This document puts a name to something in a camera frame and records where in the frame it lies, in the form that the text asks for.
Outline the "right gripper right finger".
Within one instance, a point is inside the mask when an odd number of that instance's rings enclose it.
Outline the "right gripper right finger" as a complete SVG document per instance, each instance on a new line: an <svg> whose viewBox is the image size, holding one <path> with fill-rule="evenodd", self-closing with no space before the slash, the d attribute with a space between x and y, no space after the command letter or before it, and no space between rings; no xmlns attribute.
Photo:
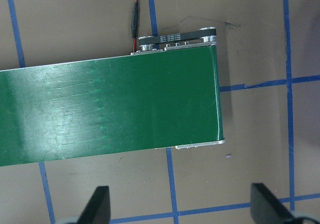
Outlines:
<svg viewBox="0 0 320 224"><path fill-rule="evenodd" d="M263 183L252 183L250 213L254 223L292 223L294 216Z"/></svg>

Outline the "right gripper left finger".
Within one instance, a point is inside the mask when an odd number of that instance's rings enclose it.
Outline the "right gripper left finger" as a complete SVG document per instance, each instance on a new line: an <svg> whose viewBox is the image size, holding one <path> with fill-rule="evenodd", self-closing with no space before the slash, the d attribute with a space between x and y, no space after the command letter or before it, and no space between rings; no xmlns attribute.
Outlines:
<svg viewBox="0 0 320 224"><path fill-rule="evenodd" d="M108 186L98 186L81 213L77 223L109 223L110 191Z"/></svg>

